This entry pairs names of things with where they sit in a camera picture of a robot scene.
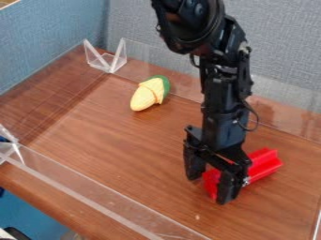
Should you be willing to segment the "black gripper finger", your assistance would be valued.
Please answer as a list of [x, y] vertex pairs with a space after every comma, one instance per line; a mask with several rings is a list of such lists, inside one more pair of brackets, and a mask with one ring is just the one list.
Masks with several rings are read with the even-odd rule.
[[247, 184], [247, 173], [222, 171], [217, 184], [217, 203], [223, 205], [233, 201], [242, 187]]
[[203, 158], [203, 151], [197, 147], [188, 145], [183, 146], [184, 171], [190, 181], [198, 179], [206, 170], [206, 160]]

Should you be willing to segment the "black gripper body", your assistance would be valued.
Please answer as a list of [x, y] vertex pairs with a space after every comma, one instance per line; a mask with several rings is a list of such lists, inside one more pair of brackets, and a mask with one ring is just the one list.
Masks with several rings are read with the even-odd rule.
[[245, 151], [242, 150], [242, 144], [214, 151], [210, 146], [202, 142], [202, 129], [199, 127], [187, 126], [184, 128], [186, 139], [183, 141], [183, 146], [188, 145], [197, 147], [203, 151], [203, 158], [213, 166], [222, 171], [229, 171], [233, 173], [239, 173], [245, 171], [249, 175], [249, 167], [251, 165], [251, 160]]

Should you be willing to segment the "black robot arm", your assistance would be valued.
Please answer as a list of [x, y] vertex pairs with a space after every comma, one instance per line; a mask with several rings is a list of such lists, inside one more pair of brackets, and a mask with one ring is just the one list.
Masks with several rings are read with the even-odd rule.
[[251, 47], [223, 0], [150, 0], [158, 32], [174, 53], [199, 69], [202, 126], [186, 127], [184, 169], [195, 180], [211, 165], [219, 172], [215, 200], [233, 201], [249, 183], [251, 160], [242, 150], [251, 95]]

